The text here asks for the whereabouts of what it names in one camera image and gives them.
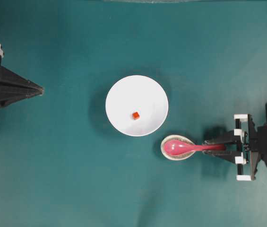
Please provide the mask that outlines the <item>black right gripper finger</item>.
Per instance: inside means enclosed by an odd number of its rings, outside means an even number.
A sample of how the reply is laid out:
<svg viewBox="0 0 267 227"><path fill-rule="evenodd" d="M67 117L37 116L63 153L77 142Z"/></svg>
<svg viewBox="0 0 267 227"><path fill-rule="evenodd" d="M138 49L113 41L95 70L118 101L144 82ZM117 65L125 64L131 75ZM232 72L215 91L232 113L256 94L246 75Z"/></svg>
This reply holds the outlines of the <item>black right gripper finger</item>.
<svg viewBox="0 0 267 227"><path fill-rule="evenodd" d="M240 151L229 151L229 150L207 150L202 151L203 154L221 158L234 164L246 164L246 158Z"/></svg>
<svg viewBox="0 0 267 227"><path fill-rule="evenodd" d="M240 135L234 135L234 130L211 129L205 131L203 144L235 144L237 142L241 142L241 137Z"/></svg>

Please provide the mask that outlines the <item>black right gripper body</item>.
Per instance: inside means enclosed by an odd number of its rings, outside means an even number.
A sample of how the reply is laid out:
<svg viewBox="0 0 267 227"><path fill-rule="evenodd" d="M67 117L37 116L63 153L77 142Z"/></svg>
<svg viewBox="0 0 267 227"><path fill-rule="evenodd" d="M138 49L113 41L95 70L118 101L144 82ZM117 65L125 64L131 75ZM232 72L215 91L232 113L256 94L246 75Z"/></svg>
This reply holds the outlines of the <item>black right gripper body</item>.
<svg viewBox="0 0 267 227"><path fill-rule="evenodd" d="M258 166L257 132L250 114L234 114L234 136L240 137L237 143L239 155L235 156L234 163L237 165L237 181L254 181ZM243 174L243 166L250 165L250 174Z"/></svg>

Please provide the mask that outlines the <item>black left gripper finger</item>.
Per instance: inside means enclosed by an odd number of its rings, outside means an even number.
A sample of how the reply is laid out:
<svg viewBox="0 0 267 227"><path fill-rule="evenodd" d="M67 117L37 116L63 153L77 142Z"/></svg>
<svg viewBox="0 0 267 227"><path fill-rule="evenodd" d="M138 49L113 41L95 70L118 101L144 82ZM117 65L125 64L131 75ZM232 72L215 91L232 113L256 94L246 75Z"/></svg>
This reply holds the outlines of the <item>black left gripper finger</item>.
<svg viewBox="0 0 267 227"><path fill-rule="evenodd" d="M0 109L9 106L12 103L29 99L35 96L41 96L44 89L34 89L27 87L10 87L0 85Z"/></svg>
<svg viewBox="0 0 267 227"><path fill-rule="evenodd" d="M7 68L0 65L0 82L5 84L10 84L14 86L27 87L43 91L43 88L36 83L27 80L18 74L8 70Z"/></svg>

